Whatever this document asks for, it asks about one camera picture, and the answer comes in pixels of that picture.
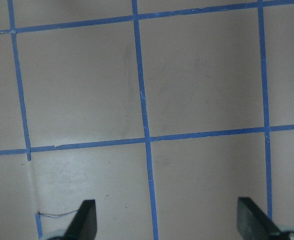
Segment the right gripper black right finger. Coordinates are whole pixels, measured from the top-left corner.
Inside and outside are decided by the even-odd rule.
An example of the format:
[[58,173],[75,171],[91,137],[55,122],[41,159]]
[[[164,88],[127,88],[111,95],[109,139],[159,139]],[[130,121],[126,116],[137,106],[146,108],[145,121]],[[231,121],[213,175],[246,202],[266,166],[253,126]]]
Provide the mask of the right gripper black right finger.
[[281,231],[250,197],[237,199],[237,230],[243,240],[286,240]]

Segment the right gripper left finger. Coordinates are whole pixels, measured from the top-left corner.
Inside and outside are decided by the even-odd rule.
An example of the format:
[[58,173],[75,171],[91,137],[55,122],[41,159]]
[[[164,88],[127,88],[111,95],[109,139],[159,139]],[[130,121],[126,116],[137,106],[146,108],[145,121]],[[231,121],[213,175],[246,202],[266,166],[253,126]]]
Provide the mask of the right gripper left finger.
[[63,235],[64,240],[94,240],[97,235],[97,211],[94,199],[84,200]]

